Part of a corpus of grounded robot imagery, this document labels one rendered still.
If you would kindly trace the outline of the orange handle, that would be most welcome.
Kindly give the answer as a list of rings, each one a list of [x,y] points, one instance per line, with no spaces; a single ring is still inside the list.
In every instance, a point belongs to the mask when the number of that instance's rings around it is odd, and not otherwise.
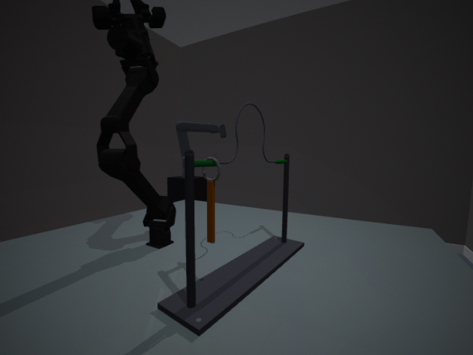
[[[209,179],[205,174],[205,167],[202,167],[203,177],[207,180],[207,242],[215,242],[215,181],[221,173],[221,166],[216,158],[206,158],[212,160],[217,165],[217,176]]]

